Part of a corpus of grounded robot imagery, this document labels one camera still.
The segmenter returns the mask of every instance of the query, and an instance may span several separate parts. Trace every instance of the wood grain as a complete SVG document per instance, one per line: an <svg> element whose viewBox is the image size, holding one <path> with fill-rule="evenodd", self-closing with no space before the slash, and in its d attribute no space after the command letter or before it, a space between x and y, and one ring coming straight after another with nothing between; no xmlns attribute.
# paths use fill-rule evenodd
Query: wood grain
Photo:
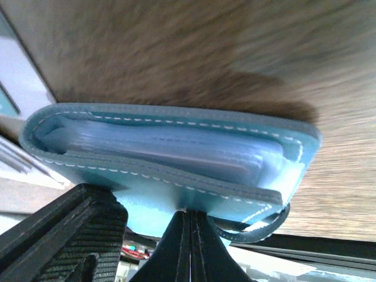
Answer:
<svg viewBox="0 0 376 282"><path fill-rule="evenodd" d="M0 4L60 102L314 123L324 146L279 232L376 241L375 1Z"/></svg>

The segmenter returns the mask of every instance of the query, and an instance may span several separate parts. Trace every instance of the black elastic loop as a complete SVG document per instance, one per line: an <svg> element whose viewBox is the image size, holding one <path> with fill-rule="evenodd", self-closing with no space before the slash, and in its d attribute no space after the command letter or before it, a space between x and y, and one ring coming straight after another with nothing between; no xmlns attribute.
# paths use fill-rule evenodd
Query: black elastic loop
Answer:
<svg viewBox="0 0 376 282"><path fill-rule="evenodd" d="M213 220L210 220L214 225L218 235L224 239L230 240L234 243L255 243L262 241L269 237L274 231L276 231L286 220L288 213L290 212L290 204L281 211L281 213L268 225L255 229L249 232L230 233L217 227Z"/></svg>

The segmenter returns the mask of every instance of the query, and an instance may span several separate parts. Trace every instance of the card holder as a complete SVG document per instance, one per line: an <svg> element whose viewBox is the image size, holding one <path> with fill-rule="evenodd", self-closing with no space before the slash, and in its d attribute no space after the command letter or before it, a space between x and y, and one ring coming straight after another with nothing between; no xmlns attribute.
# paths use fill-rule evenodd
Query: card holder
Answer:
<svg viewBox="0 0 376 282"><path fill-rule="evenodd" d="M20 143L74 183L110 187L134 232L161 236L176 210L248 225L281 214L321 135L247 113L61 103L30 117Z"/></svg>

